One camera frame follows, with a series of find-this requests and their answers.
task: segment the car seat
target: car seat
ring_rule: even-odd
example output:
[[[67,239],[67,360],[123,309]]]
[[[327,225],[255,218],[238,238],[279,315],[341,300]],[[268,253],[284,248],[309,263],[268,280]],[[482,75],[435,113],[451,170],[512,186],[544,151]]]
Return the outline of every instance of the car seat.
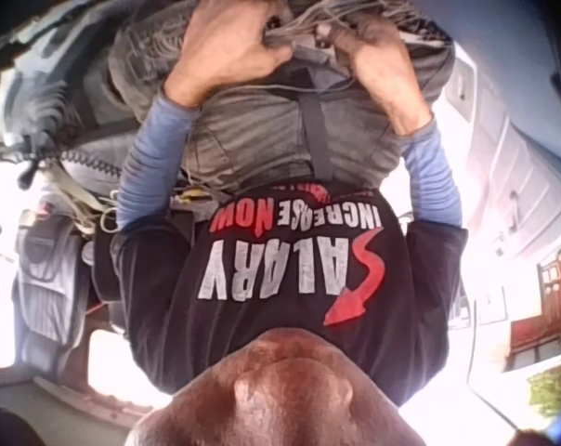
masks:
[[[18,240],[12,291],[18,361],[55,382],[84,328],[91,279],[82,246],[68,216],[37,221]]]

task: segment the green foliage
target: green foliage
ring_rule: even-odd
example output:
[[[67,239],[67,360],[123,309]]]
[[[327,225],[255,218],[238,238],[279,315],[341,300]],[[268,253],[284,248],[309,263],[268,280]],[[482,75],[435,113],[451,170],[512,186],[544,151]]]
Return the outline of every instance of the green foliage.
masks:
[[[530,382],[530,405],[546,417],[561,415],[561,365],[535,374]]]

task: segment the graphic t-shirt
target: graphic t-shirt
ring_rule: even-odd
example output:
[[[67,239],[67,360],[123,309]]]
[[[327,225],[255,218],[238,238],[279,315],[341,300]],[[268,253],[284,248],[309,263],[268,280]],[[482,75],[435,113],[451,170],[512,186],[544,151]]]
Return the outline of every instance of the graphic t-shirt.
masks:
[[[154,218],[112,251],[131,348],[161,390],[295,327],[338,346],[401,405],[447,358],[466,237],[423,221],[405,237],[379,191],[298,183],[225,203],[192,246]]]

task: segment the person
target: person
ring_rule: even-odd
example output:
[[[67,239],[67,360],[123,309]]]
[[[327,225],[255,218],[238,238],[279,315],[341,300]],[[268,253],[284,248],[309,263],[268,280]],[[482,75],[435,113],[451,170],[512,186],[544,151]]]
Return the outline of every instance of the person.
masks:
[[[380,151],[402,154],[411,174],[406,236],[379,185],[366,182],[376,163],[341,158],[323,120],[330,178],[320,178],[314,154],[303,151],[262,168],[267,148],[251,150],[252,139],[236,130],[245,154],[234,150],[231,166],[243,180],[221,179],[228,168],[213,160],[201,171],[229,184],[230,198],[195,236],[167,213],[214,98],[292,63],[291,45],[262,39],[282,8],[273,0],[202,0],[126,158],[111,254],[135,361],[174,395],[126,444],[424,444],[398,406],[448,356],[467,233],[435,118],[394,25],[361,14],[353,27],[335,23],[317,34],[346,56],[364,88],[360,103],[372,101],[389,120],[392,142]],[[267,102],[248,103],[271,119],[257,108]],[[310,118],[303,116],[302,133],[315,131]],[[276,137],[254,140],[274,152]],[[300,140],[308,142],[316,139]],[[228,164],[223,150],[216,159]]]

